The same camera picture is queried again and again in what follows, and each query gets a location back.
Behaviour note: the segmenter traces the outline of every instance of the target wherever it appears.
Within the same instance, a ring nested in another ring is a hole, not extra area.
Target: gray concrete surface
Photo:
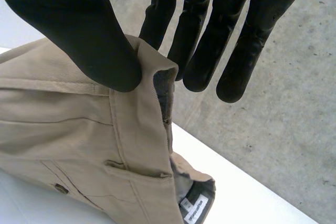
[[[150,0],[111,3],[124,32],[137,36]],[[215,87],[247,8],[209,87],[191,93],[176,84],[174,122],[317,222],[335,224],[336,0],[296,0],[273,30],[244,97],[226,104]]]

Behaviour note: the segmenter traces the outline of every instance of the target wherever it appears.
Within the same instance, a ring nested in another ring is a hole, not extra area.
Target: khaki pants
[[[128,39],[143,71],[129,93],[90,80],[47,39],[0,56],[0,168],[118,224],[200,224],[214,181],[172,152],[177,66]]]

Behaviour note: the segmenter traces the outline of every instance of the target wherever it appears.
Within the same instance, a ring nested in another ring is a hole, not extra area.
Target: white label
[[[190,212],[191,209],[193,209],[194,205],[190,203],[190,201],[187,199],[187,198],[184,198],[180,205],[185,209],[187,210],[187,212]]]
[[[209,199],[204,195],[200,194],[198,200],[196,201],[193,208],[190,210],[189,214],[184,217],[184,220],[188,224],[195,224],[199,217],[201,216],[206,204],[208,203]]]

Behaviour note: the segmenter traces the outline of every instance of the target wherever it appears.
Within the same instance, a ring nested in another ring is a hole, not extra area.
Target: button
[[[64,186],[61,186],[60,184],[56,184],[54,186],[54,188],[62,194],[68,194],[68,192],[69,192],[69,190],[67,188],[65,188]]]

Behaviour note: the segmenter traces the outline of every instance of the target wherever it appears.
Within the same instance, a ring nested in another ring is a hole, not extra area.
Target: gloved hand
[[[209,23],[196,44],[209,0],[184,0],[183,12],[168,58],[176,62],[176,80],[194,92],[209,84],[246,0],[213,0]],[[217,85],[218,97],[228,103],[244,94],[259,55],[277,20],[295,0],[251,0],[236,47]],[[175,11],[176,0],[152,0],[140,37],[159,49]]]
[[[141,68],[109,0],[5,0],[92,80],[120,92],[135,89]]]

